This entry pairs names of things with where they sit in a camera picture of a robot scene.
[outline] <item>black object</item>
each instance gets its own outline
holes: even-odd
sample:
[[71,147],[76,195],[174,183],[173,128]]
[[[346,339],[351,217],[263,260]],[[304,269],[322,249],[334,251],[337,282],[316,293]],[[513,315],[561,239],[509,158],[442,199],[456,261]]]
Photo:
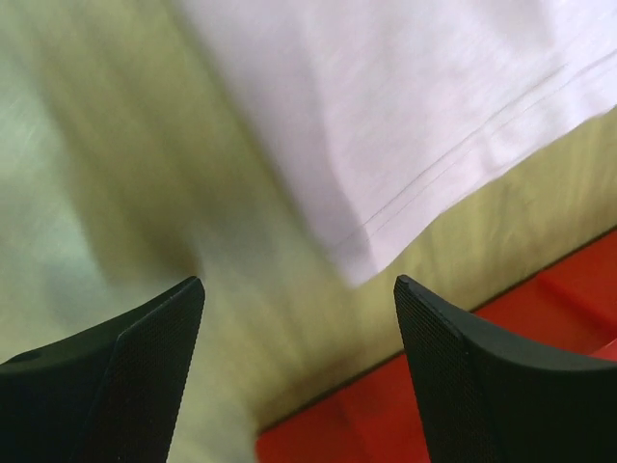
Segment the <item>black object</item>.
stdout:
[[190,278],[0,365],[0,461],[165,462],[203,300]]
[[409,277],[394,298],[433,463],[617,461],[617,364],[509,333]]

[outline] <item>textured black rubber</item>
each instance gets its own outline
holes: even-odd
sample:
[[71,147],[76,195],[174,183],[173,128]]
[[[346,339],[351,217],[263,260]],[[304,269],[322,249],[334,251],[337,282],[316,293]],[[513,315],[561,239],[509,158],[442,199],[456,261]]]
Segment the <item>textured black rubber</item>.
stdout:
[[617,364],[509,333],[409,277],[394,298],[433,463],[617,461]]
[[190,278],[0,365],[0,461],[165,462],[203,302]]

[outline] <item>blurred background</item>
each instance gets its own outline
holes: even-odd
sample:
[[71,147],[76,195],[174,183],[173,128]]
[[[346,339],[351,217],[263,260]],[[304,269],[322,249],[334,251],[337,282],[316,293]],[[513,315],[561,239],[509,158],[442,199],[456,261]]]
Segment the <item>blurred background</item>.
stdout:
[[401,350],[396,275],[472,309],[614,226],[616,123],[533,154],[353,287],[176,5],[0,0],[0,361],[198,275],[170,461],[253,461],[260,429]]

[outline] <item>red floor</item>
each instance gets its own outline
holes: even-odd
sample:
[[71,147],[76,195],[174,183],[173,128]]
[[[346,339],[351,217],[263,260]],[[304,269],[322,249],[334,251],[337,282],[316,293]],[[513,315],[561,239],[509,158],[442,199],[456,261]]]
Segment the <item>red floor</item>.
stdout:
[[[527,338],[617,361],[617,231],[476,314]],[[405,356],[265,432],[257,454],[260,463],[428,463]]]

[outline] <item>white cloth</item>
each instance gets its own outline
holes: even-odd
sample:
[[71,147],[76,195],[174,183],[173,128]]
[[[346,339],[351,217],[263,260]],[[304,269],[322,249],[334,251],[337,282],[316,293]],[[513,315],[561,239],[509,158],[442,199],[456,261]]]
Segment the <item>white cloth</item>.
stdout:
[[354,284],[617,103],[615,0],[181,2]]

